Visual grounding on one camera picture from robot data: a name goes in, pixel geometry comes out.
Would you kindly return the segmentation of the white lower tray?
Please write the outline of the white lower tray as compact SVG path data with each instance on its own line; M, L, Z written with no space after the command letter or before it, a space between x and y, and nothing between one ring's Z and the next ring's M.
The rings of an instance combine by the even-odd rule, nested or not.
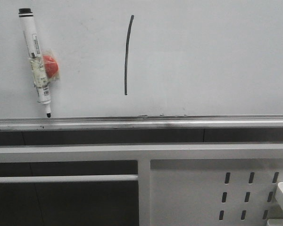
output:
M283 219L281 218L269 219L266 223L266 226L283 226Z

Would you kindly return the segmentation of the black whiteboard marker with magnet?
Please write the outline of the black whiteboard marker with magnet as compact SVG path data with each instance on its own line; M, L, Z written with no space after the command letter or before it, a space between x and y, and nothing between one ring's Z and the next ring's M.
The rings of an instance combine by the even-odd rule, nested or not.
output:
M50 80L46 74L43 54L40 47L34 14L30 8L20 8L18 16L22 26L28 59L33 73L33 84L38 95L38 102L44 106L45 114L51 117Z

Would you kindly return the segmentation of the white whiteboard with aluminium frame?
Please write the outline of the white whiteboard with aluminium frame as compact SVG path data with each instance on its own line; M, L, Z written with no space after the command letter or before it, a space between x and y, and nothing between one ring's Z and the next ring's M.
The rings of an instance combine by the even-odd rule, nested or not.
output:
M18 17L55 56L51 117ZM0 0L0 130L283 127L283 0Z

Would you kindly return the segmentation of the grey metal whiteboard stand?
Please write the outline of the grey metal whiteboard stand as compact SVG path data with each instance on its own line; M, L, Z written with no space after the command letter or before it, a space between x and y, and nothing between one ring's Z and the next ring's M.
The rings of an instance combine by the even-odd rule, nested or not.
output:
M0 132L0 226L264 226L283 128Z

